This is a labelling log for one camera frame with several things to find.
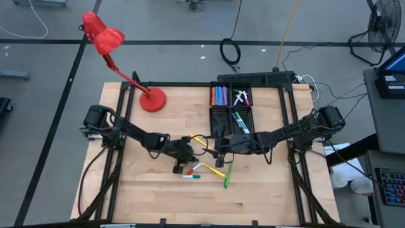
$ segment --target computer monitor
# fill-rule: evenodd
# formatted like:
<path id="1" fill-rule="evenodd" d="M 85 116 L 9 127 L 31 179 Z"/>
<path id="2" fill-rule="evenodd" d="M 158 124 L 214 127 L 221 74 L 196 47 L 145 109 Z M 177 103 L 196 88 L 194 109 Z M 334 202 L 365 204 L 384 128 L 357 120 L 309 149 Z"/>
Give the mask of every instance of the computer monitor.
<path id="1" fill-rule="evenodd" d="M 397 51 L 383 65 L 378 67 L 378 72 L 383 75 L 405 75 L 405 47 Z"/>

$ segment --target gray floor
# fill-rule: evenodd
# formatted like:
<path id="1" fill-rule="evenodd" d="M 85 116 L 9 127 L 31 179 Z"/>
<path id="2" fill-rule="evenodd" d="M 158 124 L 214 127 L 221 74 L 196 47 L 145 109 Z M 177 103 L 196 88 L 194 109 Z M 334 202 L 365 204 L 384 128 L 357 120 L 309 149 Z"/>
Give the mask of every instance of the gray floor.
<path id="1" fill-rule="evenodd" d="M 81 39 L 77 27 L 82 14 L 92 10 L 94 3 L 70 0 L 67 8 L 36 7 L 49 27 L 47 39 Z M 238 5 L 237 0 L 209 0 L 204 11 L 191 13 L 178 7 L 175 0 L 103 0 L 99 15 L 107 25 L 120 29 L 126 39 L 221 40 L 232 33 Z M 292 0 L 244 1 L 235 39 L 279 41 L 293 5 Z M 344 42 L 366 29 L 369 13 L 366 2 L 361 0 L 302 0 L 287 40 Z M 43 31 L 28 7 L 15 6 L 11 1 L 0 2 L 0 26 L 21 35 L 41 36 Z M 0 39 L 16 37 L 0 31 Z M 404 32 L 398 41 L 405 41 Z M 276 62 L 276 46 L 240 48 L 240 73 L 269 72 Z M 297 48 L 284 47 L 283 58 Z M 76 44 L 0 44 L 0 68 L 32 73 L 28 82 L 0 81 L 0 97 L 11 98 L 15 106 L 0 135 L 0 181 L 6 183 L 0 187 L 0 227 L 15 221 L 77 50 Z M 368 48 L 357 51 L 378 58 Z M 122 46 L 112 56 L 123 72 L 136 70 L 142 80 L 208 82 L 216 80 L 218 74 L 233 72 L 221 59 L 218 46 Z M 354 59 L 347 47 L 303 49 L 291 54 L 286 67 L 329 84 L 336 95 L 362 83 L 362 71 L 369 68 Z M 120 78 L 106 68 L 93 46 L 86 46 L 25 224 L 69 219 L 87 149 L 78 128 L 88 107 L 98 103 L 104 82 L 114 81 Z M 319 85 L 319 90 L 321 98 L 315 106 L 333 101 L 325 86 Z M 364 86 L 353 94 L 362 92 Z M 355 102 L 340 100 L 335 105 L 345 115 Z M 364 98 L 333 141 L 353 143 L 372 133 L 370 107 Z M 370 216 L 366 197 L 348 188 L 335 195 L 344 223 L 369 227 L 363 221 Z"/>

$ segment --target red desk lamp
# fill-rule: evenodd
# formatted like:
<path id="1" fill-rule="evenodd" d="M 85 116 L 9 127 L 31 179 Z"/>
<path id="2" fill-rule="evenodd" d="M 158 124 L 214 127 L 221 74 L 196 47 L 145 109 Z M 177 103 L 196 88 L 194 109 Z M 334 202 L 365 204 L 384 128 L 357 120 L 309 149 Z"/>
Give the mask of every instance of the red desk lamp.
<path id="1" fill-rule="evenodd" d="M 93 12 L 87 12 L 83 15 L 83 25 L 80 29 L 87 35 L 91 43 L 95 45 L 97 52 L 103 56 L 107 62 L 107 66 L 112 71 L 143 91 L 140 95 L 139 103 L 144 110 L 155 112 L 165 106 L 166 95 L 161 89 L 141 86 L 122 73 L 111 59 L 109 53 L 114 51 L 124 41 L 125 35 L 122 32 L 115 28 L 107 27 Z"/>

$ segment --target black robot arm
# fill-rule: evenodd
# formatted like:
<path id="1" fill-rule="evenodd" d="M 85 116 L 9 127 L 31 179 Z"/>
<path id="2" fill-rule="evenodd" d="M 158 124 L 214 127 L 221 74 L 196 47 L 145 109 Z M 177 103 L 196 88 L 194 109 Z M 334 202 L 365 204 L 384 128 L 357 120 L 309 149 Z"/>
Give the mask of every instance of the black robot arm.
<path id="1" fill-rule="evenodd" d="M 99 134 L 103 137 L 102 147 L 107 149 L 120 149 L 123 146 L 122 138 L 129 136 L 139 141 L 152 158 L 156 159 L 161 153 L 177 160 L 173 173 L 181 174 L 187 162 L 198 162 L 193 155 L 192 147 L 188 145 L 191 138 L 182 137 L 170 140 L 169 134 L 148 133 L 123 117 L 115 114 L 114 110 L 102 105 L 93 105 L 89 108 L 83 121 L 84 128 L 80 130 L 85 136 Z"/>
<path id="2" fill-rule="evenodd" d="M 252 134 L 233 135 L 230 138 L 215 139 L 215 150 L 209 151 L 217 159 L 215 166 L 220 168 L 224 164 L 227 153 L 240 155 L 262 155 L 274 148 L 277 143 L 286 139 L 293 139 L 294 149 L 307 150 L 317 137 L 329 139 L 332 134 L 345 126 L 339 110 L 326 106 L 312 110 L 296 123 L 289 124 L 272 132 L 257 132 Z"/>

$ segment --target yellow marker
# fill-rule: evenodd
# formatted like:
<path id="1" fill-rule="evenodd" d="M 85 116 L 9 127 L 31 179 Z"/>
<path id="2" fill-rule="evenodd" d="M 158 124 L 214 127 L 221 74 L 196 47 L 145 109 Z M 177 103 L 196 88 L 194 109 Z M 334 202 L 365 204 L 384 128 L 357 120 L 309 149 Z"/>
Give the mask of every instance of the yellow marker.
<path id="1" fill-rule="evenodd" d="M 220 171 L 216 170 L 216 169 L 213 168 L 213 167 L 210 167 L 209 165 L 205 164 L 204 162 L 201 162 L 201 165 L 204 165 L 205 167 L 209 168 L 209 169 L 212 170 L 214 173 L 220 175 L 220 176 L 223 177 L 223 178 L 226 178 L 226 177 L 227 177 L 225 174 L 221 173 Z"/>
<path id="2" fill-rule="evenodd" d="M 199 142 L 199 143 L 201 143 L 202 145 L 204 145 L 205 147 L 207 147 L 207 144 L 206 144 L 205 142 L 201 141 L 201 139 L 199 139 L 199 138 L 197 138 L 197 137 L 194 137 L 193 139 L 195 139 L 197 142 Z"/>

